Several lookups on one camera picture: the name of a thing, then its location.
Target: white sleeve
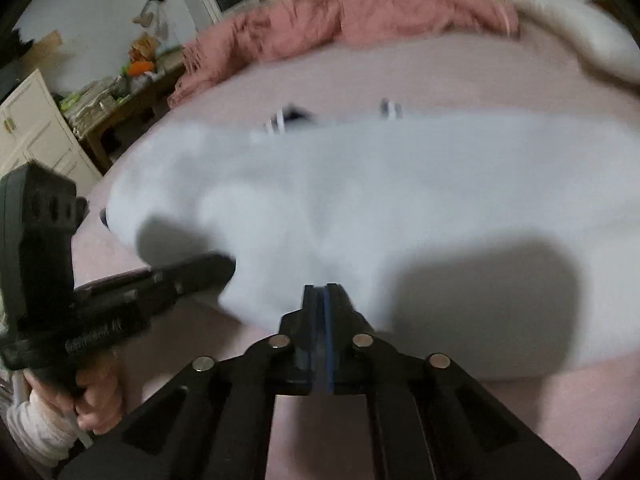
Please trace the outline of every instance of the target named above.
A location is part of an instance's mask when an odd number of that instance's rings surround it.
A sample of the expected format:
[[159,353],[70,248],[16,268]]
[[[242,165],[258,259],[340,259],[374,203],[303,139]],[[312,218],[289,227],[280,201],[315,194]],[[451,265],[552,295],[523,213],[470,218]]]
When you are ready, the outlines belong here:
[[77,438],[71,425],[34,391],[27,402],[7,410],[6,426],[24,454],[47,467],[68,458]]

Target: finger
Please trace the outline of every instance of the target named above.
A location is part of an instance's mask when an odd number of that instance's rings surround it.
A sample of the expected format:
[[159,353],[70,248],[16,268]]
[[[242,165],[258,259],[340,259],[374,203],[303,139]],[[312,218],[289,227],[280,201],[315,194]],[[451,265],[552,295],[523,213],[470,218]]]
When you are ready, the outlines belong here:
[[76,410],[80,415],[99,412],[107,405],[117,389],[117,376],[114,374],[108,375],[103,382],[93,383],[84,391],[82,399],[76,402]]
[[69,394],[41,382],[31,370],[25,370],[24,378],[43,402],[62,413],[73,413],[74,400]]
[[78,386],[89,386],[100,383],[116,365],[116,356],[112,352],[104,352],[87,367],[76,374]]
[[100,428],[105,421],[111,420],[122,410],[122,395],[118,393],[113,396],[107,405],[100,412],[87,413],[78,416],[78,426],[85,431],[93,431]]
[[105,422],[103,425],[99,426],[98,428],[95,428],[94,433],[96,435],[104,435],[105,433],[109,433],[113,428],[115,428],[120,423],[121,420],[122,420],[122,411],[116,413],[116,415],[108,422]]

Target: pink blanket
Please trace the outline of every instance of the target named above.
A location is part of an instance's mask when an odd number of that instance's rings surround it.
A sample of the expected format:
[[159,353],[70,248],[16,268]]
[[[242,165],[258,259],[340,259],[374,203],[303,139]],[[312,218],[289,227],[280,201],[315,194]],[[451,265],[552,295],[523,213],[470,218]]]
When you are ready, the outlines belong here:
[[187,44],[186,74],[169,105],[179,106],[252,62],[298,56],[331,41],[367,46],[453,27],[511,35],[518,14],[495,0],[283,0],[238,14]]

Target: bed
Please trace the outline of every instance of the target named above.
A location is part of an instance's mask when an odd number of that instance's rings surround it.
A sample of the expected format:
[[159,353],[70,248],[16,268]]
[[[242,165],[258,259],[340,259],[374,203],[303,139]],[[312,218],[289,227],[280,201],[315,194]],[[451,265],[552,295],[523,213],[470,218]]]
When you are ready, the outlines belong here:
[[[256,128],[291,103],[321,116],[353,116],[372,111],[383,98],[411,110],[524,108],[608,116],[640,128],[637,88],[585,72],[571,46],[527,20],[517,41],[452,32],[367,50],[330,44],[303,57],[251,66],[185,102],[160,126],[202,120]],[[73,240],[77,285],[145,265],[109,231],[102,212],[127,160],[155,131],[140,139],[88,197],[88,217]],[[194,299],[184,300],[122,349],[129,409],[195,356],[235,356],[267,335]],[[640,418],[640,352],[486,386],[581,478],[596,480]],[[366,420],[361,399],[341,399],[331,410],[318,399],[279,399],[267,478],[373,478]]]

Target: pillow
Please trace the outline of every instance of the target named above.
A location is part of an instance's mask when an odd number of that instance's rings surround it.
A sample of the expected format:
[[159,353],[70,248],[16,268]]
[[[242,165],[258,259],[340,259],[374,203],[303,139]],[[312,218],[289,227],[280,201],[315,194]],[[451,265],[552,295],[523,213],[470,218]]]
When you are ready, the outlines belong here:
[[511,0],[525,16],[565,38],[593,66],[640,84],[640,47],[606,12],[578,0]]

